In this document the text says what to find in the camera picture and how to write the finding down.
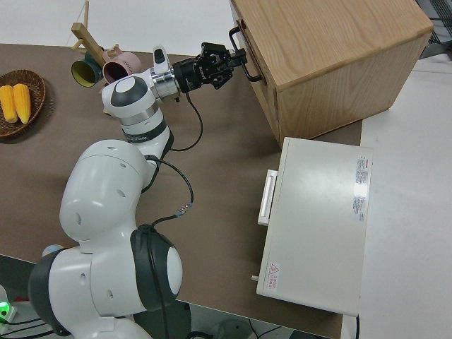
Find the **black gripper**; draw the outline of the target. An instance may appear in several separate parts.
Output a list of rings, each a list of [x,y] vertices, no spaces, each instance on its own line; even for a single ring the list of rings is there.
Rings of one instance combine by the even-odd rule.
[[[223,69],[213,75],[215,67],[234,68],[247,63],[244,49],[227,49],[223,44],[201,43],[201,54],[173,64],[179,89],[188,93],[210,84],[220,89],[233,76],[233,69]]]

